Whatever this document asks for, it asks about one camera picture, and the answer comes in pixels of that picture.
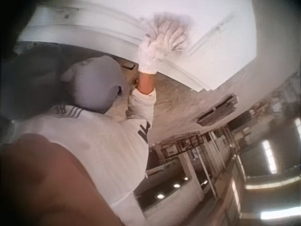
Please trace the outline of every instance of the white cabinet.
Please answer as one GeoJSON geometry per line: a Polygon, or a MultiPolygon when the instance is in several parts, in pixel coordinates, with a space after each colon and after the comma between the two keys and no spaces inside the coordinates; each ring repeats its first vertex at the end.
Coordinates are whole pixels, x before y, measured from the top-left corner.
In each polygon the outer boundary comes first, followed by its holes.
{"type": "Polygon", "coordinates": [[[41,6],[20,40],[75,45],[136,61],[140,17],[189,16],[187,52],[169,55],[159,72],[200,91],[216,89],[256,56],[251,0],[85,0],[41,6]]]}

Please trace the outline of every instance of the white t-shirt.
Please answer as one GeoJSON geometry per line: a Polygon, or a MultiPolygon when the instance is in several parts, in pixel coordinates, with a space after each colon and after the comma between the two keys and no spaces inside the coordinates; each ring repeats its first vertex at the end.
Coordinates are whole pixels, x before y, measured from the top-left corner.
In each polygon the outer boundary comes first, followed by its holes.
{"type": "Polygon", "coordinates": [[[155,102],[155,90],[144,95],[135,89],[129,96],[127,119],[120,122],[78,107],[58,105],[22,122],[15,140],[22,134],[36,133],[68,149],[114,208],[144,178],[149,153],[147,134],[155,102]]]}

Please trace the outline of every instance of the white glove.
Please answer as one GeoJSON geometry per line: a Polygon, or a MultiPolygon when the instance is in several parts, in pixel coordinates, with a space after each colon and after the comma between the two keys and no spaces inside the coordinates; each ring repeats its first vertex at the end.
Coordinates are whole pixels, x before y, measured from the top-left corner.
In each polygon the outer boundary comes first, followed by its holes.
{"type": "Polygon", "coordinates": [[[155,74],[167,54],[186,48],[187,27],[166,16],[158,16],[151,22],[142,20],[142,25],[146,34],[138,48],[138,71],[155,74]]]}

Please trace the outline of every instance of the hand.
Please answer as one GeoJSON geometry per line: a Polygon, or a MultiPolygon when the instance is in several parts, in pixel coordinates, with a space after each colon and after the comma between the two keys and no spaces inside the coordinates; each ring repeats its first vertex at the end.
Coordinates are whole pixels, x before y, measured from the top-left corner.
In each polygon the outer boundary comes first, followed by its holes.
{"type": "Polygon", "coordinates": [[[159,16],[150,23],[142,20],[146,34],[138,48],[138,70],[146,74],[156,74],[164,57],[186,48],[187,27],[179,20],[159,16]]]}

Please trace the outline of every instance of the worker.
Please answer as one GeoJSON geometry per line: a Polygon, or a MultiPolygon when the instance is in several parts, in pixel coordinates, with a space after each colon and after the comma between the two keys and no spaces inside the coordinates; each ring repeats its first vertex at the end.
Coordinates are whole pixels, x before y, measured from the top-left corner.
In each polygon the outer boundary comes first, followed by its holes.
{"type": "Polygon", "coordinates": [[[129,96],[126,120],[97,113],[105,112],[118,93],[106,87],[122,85],[95,77],[95,65],[119,67],[111,58],[92,58],[74,67],[71,79],[74,102],[81,107],[58,105],[23,121],[13,144],[1,151],[1,195],[21,213],[21,221],[135,225],[118,206],[144,179],[156,102],[153,77],[160,61],[182,50],[187,38],[185,27],[167,17],[148,26],[138,48],[139,79],[129,96]]]}

